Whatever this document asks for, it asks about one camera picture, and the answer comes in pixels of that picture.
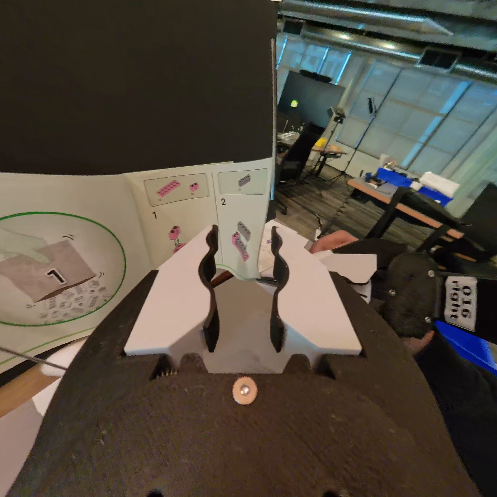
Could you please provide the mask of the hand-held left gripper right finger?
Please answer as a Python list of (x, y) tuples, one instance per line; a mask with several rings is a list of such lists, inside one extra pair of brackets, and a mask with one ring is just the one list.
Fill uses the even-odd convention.
[(324, 355), (359, 356), (363, 347), (325, 265), (278, 227), (271, 230), (271, 252), (277, 287), (270, 340), (276, 353), (304, 355), (312, 368)]

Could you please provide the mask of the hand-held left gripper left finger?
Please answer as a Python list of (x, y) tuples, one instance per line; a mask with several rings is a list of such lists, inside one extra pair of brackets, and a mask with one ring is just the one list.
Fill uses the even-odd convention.
[(219, 229), (209, 225), (157, 270), (133, 325), (127, 356), (213, 353), (220, 320), (212, 279)]

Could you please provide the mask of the instruction booklet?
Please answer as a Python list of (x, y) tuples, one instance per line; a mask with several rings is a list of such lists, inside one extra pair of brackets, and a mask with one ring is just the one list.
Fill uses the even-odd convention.
[(109, 176), (1, 173), (1, 372), (91, 334), (209, 225), (216, 270), (259, 276), (274, 158)]

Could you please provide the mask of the person's right forearm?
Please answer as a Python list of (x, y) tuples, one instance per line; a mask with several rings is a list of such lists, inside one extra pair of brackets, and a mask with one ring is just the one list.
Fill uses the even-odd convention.
[(496, 496), (496, 376), (436, 331), (401, 337), (425, 376), (452, 443), (482, 496)]

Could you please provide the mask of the person's right hand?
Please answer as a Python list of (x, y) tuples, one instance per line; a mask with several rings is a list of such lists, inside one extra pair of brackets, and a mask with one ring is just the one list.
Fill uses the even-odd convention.
[(310, 253), (333, 251), (358, 241), (357, 237), (345, 230), (339, 230), (317, 239), (309, 249)]

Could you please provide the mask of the blue plastic bin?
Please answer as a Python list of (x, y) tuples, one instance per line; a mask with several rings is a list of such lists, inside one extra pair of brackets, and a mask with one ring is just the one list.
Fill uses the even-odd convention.
[(462, 358), (496, 376), (496, 361), (488, 342), (441, 320), (434, 325)]

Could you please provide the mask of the wooden office desk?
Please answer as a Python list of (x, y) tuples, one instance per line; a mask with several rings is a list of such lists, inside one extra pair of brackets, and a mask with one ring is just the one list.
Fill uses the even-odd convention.
[[(277, 133), (276, 135), (276, 148), (277, 160), (280, 161), (283, 156), (289, 151), (291, 146), (299, 138), (300, 134), (295, 131), (287, 133)], [(332, 145), (324, 137), (319, 138), (314, 146), (311, 148), (309, 156), (306, 160), (306, 166), (310, 164), (310, 174), (317, 178), (321, 178), (321, 172), (329, 160), (340, 159), (346, 152), (337, 145)]]
[(398, 190), (402, 190), (402, 196), (398, 203), (394, 205), (394, 214), (406, 217), (411, 224), (438, 229), (446, 226), (443, 234), (447, 234), (453, 239), (461, 239), (464, 236), (463, 225), (456, 218), (452, 217), (443, 207), (434, 200), (421, 195), (414, 190), (405, 187), (396, 187), (390, 183), (373, 188), (366, 182), (364, 177), (352, 178), (347, 182), (352, 188), (351, 196), (362, 195), (379, 203), (382, 209), (387, 207), (397, 198)]

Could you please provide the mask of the small blue storage bin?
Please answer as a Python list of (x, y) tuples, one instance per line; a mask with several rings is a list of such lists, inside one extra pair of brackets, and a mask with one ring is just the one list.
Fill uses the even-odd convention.
[(424, 195), (442, 206), (447, 206), (454, 198), (459, 185), (446, 178), (426, 172), (420, 178), (412, 178), (403, 172), (397, 172), (386, 167), (378, 168), (376, 177), (397, 187), (407, 187)]

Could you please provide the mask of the black light stand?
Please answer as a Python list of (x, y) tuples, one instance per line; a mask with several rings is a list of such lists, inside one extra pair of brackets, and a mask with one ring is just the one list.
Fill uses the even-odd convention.
[(332, 123), (332, 130), (329, 137), (327, 138), (326, 147), (323, 150), (316, 149), (314, 148), (314, 146), (311, 148), (311, 153), (316, 154), (316, 160), (314, 162), (312, 170), (308, 173), (306, 179), (308, 179), (310, 176), (314, 176), (318, 179), (324, 180), (320, 177), (320, 173), (326, 165), (327, 160), (329, 158), (338, 159), (345, 155), (345, 152), (342, 150), (342, 148), (332, 144), (333, 134), (337, 130), (338, 126), (342, 125), (345, 121), (345, 112), (338, 106), (332, 106), (327, 110), (327, 113), (330, 117), (330, 122)]
[(371, 127), (372, 125), (372, 122), (373, 120), (375, 119), (376, 117), (376, 114), (377, 114), (377, 106), (376, 106), (376, 103), (375, 103), (375, 100), (373, 97), (369, 97), (367, 99), (367, 103), (368, 103), (368, 111), (369, 111), (369, 121), (368, 121), (368, 124), (366, 126), (366, 128), (364, 129), (362, 135), (360, 136), (357, 144), (355, 145), (354, 149), (353, 149), (353, 152), (350, 156), (350, 159), (348, 160), (348, 162), (346, 163), (345, 165), (345, 168), (341, 171), (339, 171), (339, 173), (335, 176), (335, 177), (332, 177), (330, 180), (329, 180), (329, 183), (330, 185), (334, 185), (337, 181), (339, 181), (342, 177), (346, 178), (347, 177), (347, 171), (355, 157), (355, 155), (357, 154), (367, 132), (369, 131), (369, 128)]

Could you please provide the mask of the large black monitor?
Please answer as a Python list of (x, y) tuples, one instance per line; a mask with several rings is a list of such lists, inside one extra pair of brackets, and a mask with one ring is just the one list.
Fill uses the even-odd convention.
[(279, 102), (277, 112), (285, 116), (289, 125), (312, 123), (326, 128), (331, 119), (331, 107), (338, 106), (345, 87), (308, 78), (290, 71)]

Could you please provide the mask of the black flat panel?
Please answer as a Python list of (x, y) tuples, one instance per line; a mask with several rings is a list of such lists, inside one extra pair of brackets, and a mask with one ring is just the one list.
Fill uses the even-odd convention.
[(272, 1), (1, 1), (1, 172), (271, 158)]

